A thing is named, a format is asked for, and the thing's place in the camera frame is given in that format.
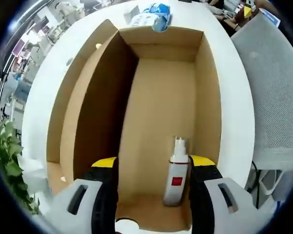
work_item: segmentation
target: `red label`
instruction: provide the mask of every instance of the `red label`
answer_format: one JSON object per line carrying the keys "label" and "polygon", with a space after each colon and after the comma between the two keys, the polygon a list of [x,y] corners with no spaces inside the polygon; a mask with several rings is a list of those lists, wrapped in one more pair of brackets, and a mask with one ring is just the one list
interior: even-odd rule
{"label": "red label", "polygon": [[182,183],[182,177],[173,177],[171,185],[172,186],[180,186]]}

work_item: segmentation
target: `green plant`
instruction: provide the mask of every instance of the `green plant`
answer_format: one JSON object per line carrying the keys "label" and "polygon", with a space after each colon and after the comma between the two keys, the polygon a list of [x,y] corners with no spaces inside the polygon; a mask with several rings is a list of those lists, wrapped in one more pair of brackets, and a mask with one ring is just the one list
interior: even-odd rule
{"label": "green plant", "polygon": [[35,198],[29,196],[27,184],[22,178],[23,170],[18,163],[18,155],[23,148],[20,140],[16,138],[13,122],[3,121],[0,123],[0,170],[11,193],[19,203],[31,214],[40,214],[39,200],[36,204]]}

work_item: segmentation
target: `white desk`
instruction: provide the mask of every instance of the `white desk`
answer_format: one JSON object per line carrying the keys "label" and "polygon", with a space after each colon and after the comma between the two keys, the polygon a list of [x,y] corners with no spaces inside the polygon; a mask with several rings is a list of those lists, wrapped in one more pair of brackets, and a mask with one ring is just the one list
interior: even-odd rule
{"label": "white desk", "polygon": [[[154,0],[130,1],[97,11],[73,24],[43,61],[33,82],[22,125],[23,156],[40,160],[46,168],[48,126],[57,92],[70,58],[74,58],[90,34],[105,19],[126,28],[123,13],[129,6],[143,10]],[[222,134],[218,169],[245,186],[253,157],[254,110],[251,90],[241,59],[227,33],[201,3],[162,0],[171,7],[171,25],[204,31],[219,77]]]}

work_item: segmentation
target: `cardboard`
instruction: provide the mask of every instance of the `cardboard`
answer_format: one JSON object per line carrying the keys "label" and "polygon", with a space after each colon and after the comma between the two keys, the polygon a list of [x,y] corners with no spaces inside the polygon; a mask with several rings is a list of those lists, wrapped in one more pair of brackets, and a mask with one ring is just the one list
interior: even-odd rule
{"label": "cardboard", "polygon": [[204,33],[178,27],[111,33],[80,70],[61,135],[68,183],[95,161],[118,156],[116,218],[158,232],[189,229],[188,188],[179,207],[165,207],[162,197],[174,136],[189,140],[190,154],[218,160],[220,92]]}

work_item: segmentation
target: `white table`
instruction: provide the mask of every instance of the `white table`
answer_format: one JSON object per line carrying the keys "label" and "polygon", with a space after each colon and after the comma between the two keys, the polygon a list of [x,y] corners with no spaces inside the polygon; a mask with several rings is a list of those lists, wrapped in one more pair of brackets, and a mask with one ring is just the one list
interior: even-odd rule
{"label": "white table", "polygon": [[[40,160],[46,168],[48,126],[57,92],[70,58],[105,19],[126,28],[123,13],[135,5],[143,10],[154,0],[130,1],[97,11],[73,24],[43,61],[25,107],[22,125],[23,156]],[[201,3],[162,0],[171,7],[171,25],[204,31],[219,77],[222,134],[218,169],[245,186],[253,157],[254,110],[251,90],[241,59],[227,33]]]}

